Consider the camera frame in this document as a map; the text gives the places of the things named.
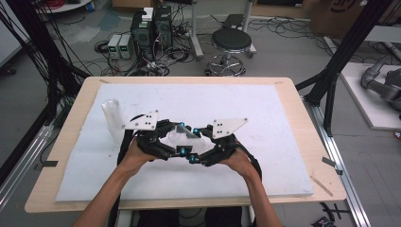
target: wall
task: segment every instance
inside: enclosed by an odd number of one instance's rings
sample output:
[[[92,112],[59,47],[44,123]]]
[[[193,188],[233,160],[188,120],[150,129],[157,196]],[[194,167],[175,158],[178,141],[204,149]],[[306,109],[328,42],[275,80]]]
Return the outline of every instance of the wall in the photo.
[[[12,10],[6,3],[6,0],[0,0],[0,2],[5,7],[9,17],[24,31],[20,22],[16,19],[14,13],[12,13]],[[24,39],[22,33],[19,30],[17,32]],[[10,58],[12,58],[12,56],[15,55],[15,53],[21,49],[21,46],[2,22],[0,22],[0,40],[2,41],[0,42],[0,67],[2,67]]]

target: stool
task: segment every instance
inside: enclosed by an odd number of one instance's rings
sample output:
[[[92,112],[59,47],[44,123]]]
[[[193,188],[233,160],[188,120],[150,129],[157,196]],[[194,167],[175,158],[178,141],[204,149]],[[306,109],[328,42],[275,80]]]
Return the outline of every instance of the stool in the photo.
[[[242,30],[235,28],[223,28],[212,35],[212,45],[224,52],[209,61],[206,76],[212,73],[218,76],[239,76],[245,73],[242,61],[231,54],[243,53],[251,47],[251,37]]]

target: white board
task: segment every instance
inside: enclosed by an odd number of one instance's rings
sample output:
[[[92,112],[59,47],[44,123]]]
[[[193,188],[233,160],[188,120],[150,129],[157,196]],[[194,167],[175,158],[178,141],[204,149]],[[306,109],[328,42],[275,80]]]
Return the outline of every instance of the white board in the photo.
[[[119,100],[126,119],[159,111],[159,119],[193,128],[216,118],[247,117],[235,132],[258,159],[270,196],[308,196],[313,187],[274,86],[103,84],[69,158],[56,201],[89,201],[116,165],[118,147],[101,103]],[[243,179],[224,165],[190,165],[183,158],[145,164],[127,183],[122,200],[248,196]]]
[[[371,129],[400,130],[401,121],[399,115],[401,113],[393,109],[388,102],[381,99],[378,93],[360,86],[363,73],[371,66],[371,64],[348,63],[342,70],[342,78]],[[376,81],[384,83],[387,73],[399,67],[383,65]]]

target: wooden board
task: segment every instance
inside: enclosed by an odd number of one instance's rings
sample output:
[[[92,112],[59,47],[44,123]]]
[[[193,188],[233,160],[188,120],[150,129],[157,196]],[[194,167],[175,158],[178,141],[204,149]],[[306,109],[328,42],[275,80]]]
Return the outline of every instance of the wooden board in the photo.
[[[265,84],[274,85],[286,112],[288,123],[292,129],[295,141],[304,160],[309,176],[318,180],[312,182],[314,194],[308,197],[270,198],[277,202],[305,202],[305,201],[342,201],[345,199],[345,190],[332,166],[322,162],[322,157],[328,157],[323,144],[317,134],[305,106],[296,91],[294,84],[287,78],[205,78],[205,77],[167,77],[167,78],[119,78],[93,77],[85,80],[77,100],[68,115],[61,133],[48,157],[48,160],[57,160],[56,167],[47,167],[36,182],[26,210],[29,213],[60,212],[83,210],[88,201],[56,201],[62,177],[69,159],[71,150],[78,141],[79,132],[85,118],[90,111],[98,88],[103,83],[178,83],[178,84]],[[121,209],[152,209],[170,207],[207,207],[249,205],[248,197],[206,198],[206,199],[176,199],[176,200],[148,200],[122,201]]]

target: hand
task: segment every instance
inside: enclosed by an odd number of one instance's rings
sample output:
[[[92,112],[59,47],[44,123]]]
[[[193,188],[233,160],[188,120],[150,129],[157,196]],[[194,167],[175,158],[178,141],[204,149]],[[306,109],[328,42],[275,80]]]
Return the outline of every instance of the hand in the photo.
[[[146,162],[153,161],[155,159],[157,158],[144,153],[140,148],[138,148],[134,138],[123,161],[121,161],[120,165],[118,165],[118,168],[125,171],[131,177],[135,175],[141,166],[143,166]]]
[[[229,159],[223,160],[219,163],[227,165],[230,169],[236,171],[244,178],[250,176],[251,171],[254,171],[254,167],[248,159],[247,154],[239,148]]]

